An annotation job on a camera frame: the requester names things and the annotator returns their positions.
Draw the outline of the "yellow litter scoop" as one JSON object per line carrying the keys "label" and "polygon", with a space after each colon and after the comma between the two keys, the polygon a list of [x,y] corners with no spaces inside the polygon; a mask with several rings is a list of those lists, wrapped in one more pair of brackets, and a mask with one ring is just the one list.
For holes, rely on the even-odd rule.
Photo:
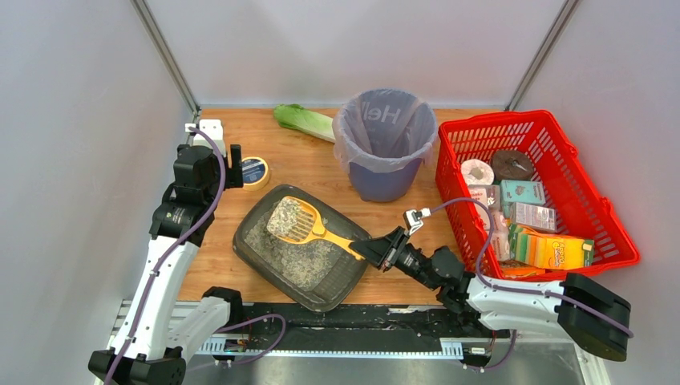
{"label": "yellow litter scoop", "polygon": [[292,245],[304,245],[312,241],[328,241],[349,253],[356,260],[364,260],[350,248],[352,239],[340,237],[329,231],[320,212],[308,201],[286,196],[276,205],[266,225],[269,233]]}

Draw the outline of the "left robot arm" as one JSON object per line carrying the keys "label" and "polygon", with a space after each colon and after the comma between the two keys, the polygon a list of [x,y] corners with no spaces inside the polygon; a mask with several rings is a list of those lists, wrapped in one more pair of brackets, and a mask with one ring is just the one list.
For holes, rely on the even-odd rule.
{"label": "left robot arm", "polygon": [[89,371],[105,384],[180,384],[188,362],[241,312],[236,290],[212,287],[182,321],[170,326],[176,299],[227,188],[243,185],[241,146],[229,153],[182,144],[174,180],[152,215],[148,255],[131,307],[106,350],[94,351]]}

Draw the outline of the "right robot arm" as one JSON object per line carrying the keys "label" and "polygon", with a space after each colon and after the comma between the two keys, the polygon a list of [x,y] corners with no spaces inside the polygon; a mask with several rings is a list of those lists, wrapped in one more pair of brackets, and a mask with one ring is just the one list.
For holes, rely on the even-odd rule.
{"label": "right robot arm", "polygon": [[489,330],[570,338],[582,350],[613,362],[628,357],[630,303],[585,275],[569,273],[551,282],[490,278],[468,271],[447,246],[426,256],[402,227],[348,247],[376,269],[397,269],[434,290],[446,309],[471,315]]}

